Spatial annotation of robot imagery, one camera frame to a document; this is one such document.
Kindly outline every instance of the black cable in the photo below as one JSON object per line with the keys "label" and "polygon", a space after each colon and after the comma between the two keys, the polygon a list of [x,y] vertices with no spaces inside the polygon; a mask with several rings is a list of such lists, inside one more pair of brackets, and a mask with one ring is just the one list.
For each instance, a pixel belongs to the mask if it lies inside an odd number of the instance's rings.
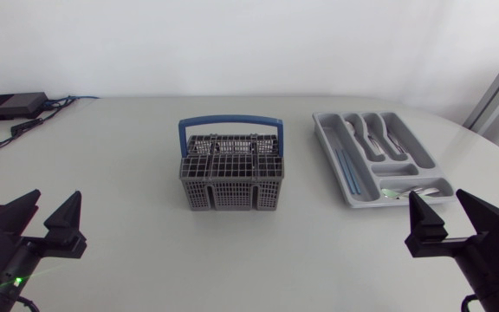
{"label": "black cable", "polygon": [[463,301],[461,302],[461,312],[469,312],[469,302],[472,302],[473,300],[478,300],[476,295],[468,295],[466,296]]}
{"label": "black cable", "polygon": [[10,142],[12,142],[13,140],[16,140],[21,135],[34,129],[35,127],[40,126],[46,120],[53,118],[55,115],[57,115],[59,112],[61,112],[61,110],[63,108],[70,106],[72,103],[74,103],[76,100],[79,100],[79,99],[99,99],[99,98],[96,96],[68,96],[66,98],[62,98],[62,99],[58,99],[58,100],[47,100],[45,103],[43,103],[43,106],[52,107],[51,109],[54,109],[55,111],[52,114],[50,114],[49,116],[43,118],[41,122],[35,124],[34,126],[23,129],[19,134],[12,135],[10,138],[0,141],[0,148],[7,146]]}
{"label": "black cable", "polygon": [[16,299],[18,302],[24,304],[24,307],[28,307],[32,312],[40,312],[40,309],[34,304],[33,301],[24,298],[23,296],[19,296]]}

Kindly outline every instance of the gray plastic basket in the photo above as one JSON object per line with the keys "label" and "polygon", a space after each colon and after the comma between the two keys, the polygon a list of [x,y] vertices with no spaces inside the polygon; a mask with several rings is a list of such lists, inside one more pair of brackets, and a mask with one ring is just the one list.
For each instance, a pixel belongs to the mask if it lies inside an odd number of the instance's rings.
{"label": "gray plastic basket", "polygon": [[[277,135],[192,135],[191,126],[243,122],[277,128]],[[180,180],[193,211],[273,211],[284,177],[282,120],[248,115],[212,115],[178,123]]]}

